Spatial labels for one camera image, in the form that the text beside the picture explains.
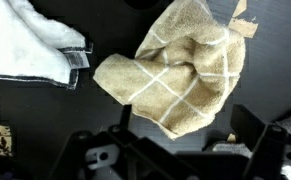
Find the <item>white towel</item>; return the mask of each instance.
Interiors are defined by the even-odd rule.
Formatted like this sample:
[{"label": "white towel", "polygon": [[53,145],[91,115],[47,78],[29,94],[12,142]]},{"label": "white towel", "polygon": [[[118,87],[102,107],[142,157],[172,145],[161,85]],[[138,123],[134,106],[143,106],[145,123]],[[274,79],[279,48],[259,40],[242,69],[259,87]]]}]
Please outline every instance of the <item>white towel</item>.
[{"label": "white towel", "polygon": [[46,19],[27,0],[0,0],[0,79],[44,81],[73,89],[78,71],[61,50],[84,48],[80,33]]}]

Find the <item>black surface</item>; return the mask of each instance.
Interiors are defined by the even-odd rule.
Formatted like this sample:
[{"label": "black surface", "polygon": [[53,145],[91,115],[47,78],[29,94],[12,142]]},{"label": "black surface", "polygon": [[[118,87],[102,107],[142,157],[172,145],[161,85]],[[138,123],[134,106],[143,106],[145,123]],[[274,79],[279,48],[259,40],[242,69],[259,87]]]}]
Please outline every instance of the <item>black surface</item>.
[{"label": "black surface", "polygon": [[[91,68],[80,73],[75,91],[44,83],[0,83],[0,119],[17,132],[17,157],[31,172],[45,179],[68,136],[79,130],[97,133],[119,123],[122,106],[97,87],[92,76],[110,54],[132,57],[163,7],[138,11],[123,0],[33,0],[49,18],[64,22],[95,43]],[[228,24],[237,1],[209,0],[213,16]],[[291,1],[249,0],[240,15],[259,24],[246,40],[247,56],[241,80],[216,120],[202,130],[169,140],[153,123],[133,116],[130,129],[170,152],[200,150],[206,138],[226,138],[233,104],[246,106],[263,121],[273,121],[291,109]],[[98,179],[116,178],[102,169]]]}]

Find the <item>beige towel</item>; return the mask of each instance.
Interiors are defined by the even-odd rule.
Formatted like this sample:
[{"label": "beige towel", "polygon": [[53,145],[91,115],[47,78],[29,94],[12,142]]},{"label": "beige towel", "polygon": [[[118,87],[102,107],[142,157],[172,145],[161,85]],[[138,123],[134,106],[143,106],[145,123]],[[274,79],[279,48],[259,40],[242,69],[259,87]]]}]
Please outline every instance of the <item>beige towel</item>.
[{"label": "beige towel", "polygon": [[175,139],[213,121],[244,58],[244,38],[213,20],[204,0],[175,0],[151,27],[135,60],[114,54],[94,79]]}]

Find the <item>towel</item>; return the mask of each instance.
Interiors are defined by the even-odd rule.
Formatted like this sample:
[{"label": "towel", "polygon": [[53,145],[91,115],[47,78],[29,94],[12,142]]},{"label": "towel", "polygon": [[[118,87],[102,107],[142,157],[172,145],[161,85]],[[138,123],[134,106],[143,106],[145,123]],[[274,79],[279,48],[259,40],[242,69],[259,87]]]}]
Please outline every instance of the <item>towel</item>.
[{"label": "towel", "polygon": [[85,46],[80,33],[46,19],[27,0],[0,0],[0,79],[74,89],[78,70],[71,63],[87,61]]},{"label": "towel", "polygon": [[205,0],[175,0],[135,59],[114,54],[94,80],[175,139],[209,125],[239,80],[244,38],[218,24]]}]

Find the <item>towel tag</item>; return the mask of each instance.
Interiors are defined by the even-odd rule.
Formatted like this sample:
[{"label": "towel tag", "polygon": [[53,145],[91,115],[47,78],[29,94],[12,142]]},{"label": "towel tag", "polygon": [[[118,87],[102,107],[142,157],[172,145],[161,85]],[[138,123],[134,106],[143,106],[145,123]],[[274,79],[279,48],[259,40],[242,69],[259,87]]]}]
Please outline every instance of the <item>towel tag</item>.
[{"label": "towel tag", "polygon": [[82,69],[82,68],[89,68],[89,62],[85,52],[71,52],[71,53],[64,53],[66,56],[71,69]]}]

